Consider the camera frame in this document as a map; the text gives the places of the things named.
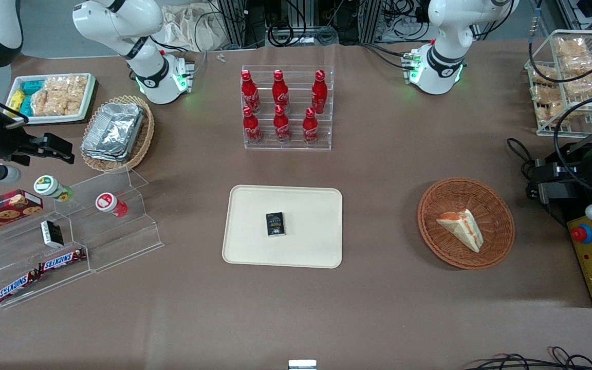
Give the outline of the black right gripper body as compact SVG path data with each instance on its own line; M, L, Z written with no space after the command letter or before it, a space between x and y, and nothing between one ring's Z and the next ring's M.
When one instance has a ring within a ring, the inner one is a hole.
M29 166L30 154L34 152L32 141L35 136L26 133L22 127L7 129L10 119L0 117L0 161L9 161Z

